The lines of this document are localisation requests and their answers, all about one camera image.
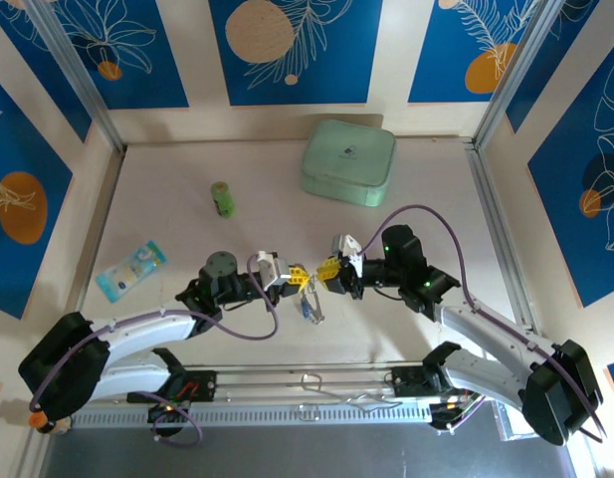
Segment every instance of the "green cylinder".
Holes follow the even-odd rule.
[[[226,182],[218,181],[211,185],[211,197],[216,204],[216,210],[222,217],[231,217],[234,213],[234,199]]]

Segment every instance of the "white wall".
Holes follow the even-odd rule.
[[[73,173],[37,283],[21,321],[0,312],[0,477],[15,476],[29,427],[23,357],[64,312],[109,164],[111,148],[91,127],[82,143],[0,28],[0,84]]]
[[[580,306],[527,171],[529,160],[613,47],[614,0],[601,0],[517,134],[502,121],[485,157],[542,331],[559,342],[579,342],[595,366],[605,396],[599,415],[610,440],[594,451],[614,470],[614,393],[604,374],[614,362],[614,293],[587,308]]]
[[[384,115],[397,135],[475,132],[487,103],[409,105],[436,0],[384,0],[368,103],[231,108],[207,1],[157,0],[189,109],[124,110],[111,116],[127,142],[306,138],[323,114]]]

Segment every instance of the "floral wall print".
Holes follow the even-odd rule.
[[[24,314],[72,173],[0,86],[0,310]]]
[[[39,51],[47,48],[20,3],[0,0],[0,12],[8,23],[4,30],[11,39],[25,39],[40,56]],[[108,108],[189,106],[155,0],[49,3]]]
[[[210,0],[232,106],[365,103],[381,0]]]
[[[410,103],[485,102],[541,0],[436,0]]]
[[[506,110],[514,131],[518,131],[522,125],[598,2],[599,0],[566,0],[561,7],[549,35],[543,41]]]
[[[614,49],[528,165],[588,306],[614,291]]]
[[[0,25],[81,141],[92,119],[30,22],[21,0],[0,0]]]

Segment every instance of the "mint green container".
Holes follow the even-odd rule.
[[[390,182],[395,136],[378,127],[327,119],[315,127],[303,156],[306,192],[378,206]]]

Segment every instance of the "purple cable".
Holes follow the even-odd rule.
[[[187,311],[184,309],[175,309],[175,310],[167,310],[167,311],[155,311],[155,312],[147,312],[145,314],[140,314],[138,316],[135,317],[131,317],[129,319],[124,319],[122,321],[118,321],[116,324],[114,324],[114,327],[111,326],[104,326],[100,329],[98,329],[95,332],[92,332],[91,334],[89,334],[87,337],[81,339],[74,347],[72,347],[71,349],[69,349],[58,361],[57,363],[55,363],[55,365],[50,369],[50,371],[48,372],[48,374],[46,375],[46,377],[43,379],[43,381],[41,382],[41,384],[39,385],[39,387],[37,388],[37,391],[35,391],[35,393],[33,394],[32,400],[30,401],[30,411],[31,412],[35,412],[35,411],[39,411],[38,410],[38,406],[39,406],[39,398],[41,397],[41,395],[43,395],[44,391],[46,391],[46,388],[48,388],[48,385],[50,384],[50,382],[53,380],[53,378],[57,375],[57,373],[59,373],[59,370],[61,370],[61,368],[66,364],[66,362],[74,355],[76,354],[78,351],[81,350],[81,348],[87,344],[90,341],[93,341],[94,339],[98,338],[99,336],[102,336],[104,334],[110,333],[116,329],[122,329],[125,327],[129,327],[129,326],[133,326],[134,324],[138,324],[140,322],[144,322],[144,321],[148,321],[150,319],[155,319],[155,318],[165,318],[165,317],[170,317],[170,316],[182,316],[182,315],[186,315],[186,316],[192,316],[192,317],[197,317],[199,319],[202,319],[204,321],[209,322],[210,324],[212,324],[213,326],[215,326],[216,328],[220,329],[221,331],[229,334],[232,337],[235,337],[237,339],[242,339],[244,341],[265,341],[266,339],[270,339],[271,337],[273,337],[277,332],[278,332],[278,328],[280,326],[280,320],[278,318],[278,313],[276,312],[276,308],[274,307],[274,305],[271,302],[271,299],[269,299],[269,297],[267,297],[267,294],[265,294],[265,291],[263,290],[263,288],[260,286],[260,284],[258,284],[258,281],[256,281],[256,278],[254,277],[254,274],[251,270],[251,263],[254,259],[256,259],[256,257],[258,257],[258,254],[254,254],[253,256],[251,256],[248,260],[247,260],[247,274],[249,275],[249,279],[251,280],[252,284],[254,285],[254,287],[256,288],[256,290],[258,291],[258,293],[260,294],[260,296],[263,298],[263,301],[265,302],[267,309],[269,310],[269,312],[271,313],[272,317],[274,318],[274,329],[269,332],[268,334],[266,334],[265,336],[246,336],[244,334],[240,334],[238,332],[234,332],[231,329],[226,328],[225,326],[223,326],[222,324],[220,324],[218,321],[216,321],[215,319],[212,319],[211,317],[205,315],[205,314],[201,314],[200,312],[194,312],[194,311]],[[150,396],[153,395],[153,393],[147,392],[147,391],[142,391],[140,392],[145,396]],[[185,412],[185,410],[183,410],[180,407],[175,406],[173,403],[170,403],[169,401],[165,400],[164,398],[154,398],[157,399],[159,401],[161,401],[162,403],[166,403],[167,405],[171,406],[172,408],[174,408],[176,411],[178,411],[182,416],[184,416],[185,418],[187,418],[190,423],[192,425],[194,425],[194,427],[198,430],[199,432],[199,439],[198,441],[200,441],[200,439],[202,438],[202,431],[200,429],[200,425],[198,425],[198,423],[196,423],[191,416]],[[191,446],[191,445],[187,445],[187,444],[176,444],[174,442],[169,442],[169,440],[165,441],[165,440],[161,440],[163,441],[163,443],[166,444],[171,444],[172,446]]]
[[[194,420],[191,417],[191,415],[187,411],[185,411],[183,408],[178,406],[176,403],[173,403],[154,393],[150,393],[149,391],[139,391],[138,393],[140,393],[141,395],[147,398],[151,398],[152,400],[159,401],[163,405],[171,406],[172,409],[174,409],[183,418],[187,419],[187,421],[189,421],[189,423],[191,423],[194,426],[194,428],[196,428],[196,439],[192,441],[191,443],[178,443],[176,441],[171,441],[165,438],[164,436],[160,436],[158,433],[156,433],[156,425],[160,423],[165,417],[165,415],[160,415],[158,418],[154,420],[154,423],[151,427],[151,432],[154,435],[154,440],[156,440],[159,443],[163,443],[167,446],[173,446],[174,448],[191,448],[193,446],[198,445],[203,440],[203,430],[200,427],[200,424],[196,420]]]
[[[455,244],[455,249],[457,250],[457,257],[459,259],[459,269],[460,269],[460,274],[461,274],[461,279],[462,279],[462,287],[464,289],[464,296],[466,297],[466,301],[468,301],[468,304],[473,309],[473,311],[475,311],[477,314],[479,314],[480,316],[482,316],[484,319],[486,319],[487,321],[491,322],[495,326],[501,328],[502,330],[504,330],[506,333],[508,333],[511,336],[513,336],[518,341],[522,342],[525,345],[529,345],[530,342],[531,342],[530,339],[525,337],[523,334],[517,332],[515,329],[513,329],[508,324],[505,324],[503,321],[500,321],[496,317],[493,317],[492,315],[488,314],[487,312],[480,310],[476,306],[475,300],[471,296],[470,289],[468,288],[468,281],[467,281],[467,278],[466,278],[466,261],[464,260],[464,253],[462,251],[462,246],[461,246],[461,244],[459,242],[459,239],[457,238],[457,234],[455,233],[455,230],[451,227],[451,225],[448,223],[448,221],[446,221],[446,219],[444,219],[444,217],[439,212],[437,212],[435,209],[433,209],[431,207],[428,207],[428,206],[425,206],[423,204],[409,204],[407,206],[402,206],[399,209],[396,209],[395,211],[393,211],[384,220],[384,222],[381,224],[381,226],[379,226],[379,228],[377,229],[377,232],[373,235],[373,237],[371,237],[370,241],[368,241],[368,244],[366,244],[366,246],[359,252],[359,255],[361,256],[361,255],[366,253],[366,251],[375,243],[375,241],[380,236],[380,234],[384,231],[384,229],[386,229],[386,226],[388,225],[388,223],[395,216],[397,216],[398,214],[400,214],[400,213],[402,213],[404,211],[410,210],[410,209],[421,209],[423,211],[431,213],[433,216],[435,216],[443,224],[443,226],[446,228],[446,230],[450,234],[451,238],[453,239],[453,243]],[[570,388],[572,389],[574,394],[576,394],[576,396],[578,397],[578,399],[582,403],[582,405],[585,408],[585,410],[587,411],[587,413],[592,418],[592,421],[594,421],[594,423],[596,424],[596,428],[598,428],[598,431],[600,432],[601,436],[607,437],[607,433],[605,432],[605,428],[603,427],[603,424],[601,423],[601,420],[598,418],[598,415],[594,411],[594,408],[592,407],[592,404],[589,402],[589,400],[585,396],[585,393],[578,386],[578,384],[576,383],[576,381],[574,380],[572,375],[570,375],[567,372],[567,370],[565,368],[563,368],[563,366],[560,363],[558,363],[554,358],[552,358],[541,347],[536,346],[534,350],[542,358],[547,360],[547,362],[563,377],[563,379],[570,386]],[[589,431],[585,430],[584,428],[581,428],[580,431],[584,435],[586,435],[589,438],[593,439],[594,441],[597,441],[598,443],[603,443],[603,440],[602,440],[601,437],[598,437],[598,436],[594,435],[593,433],[590,433]]]
[[[453,426],[452,430],[455,431],[457,428],[459,428],[464,423],[466,423],[468,420],[470,420],[470,417],[473,416],[475,413],[477,413],[477,410],[479,410],[483,406],[484,403],[486,403],[486,398],[482,396],[481,399],[479,400],[479,403],[476,403],[475,405],[473,405],[473,408],[468,410],[468,414],[464,417],[464,419],[462,419],[459,423],[456,423],[455,426]]]

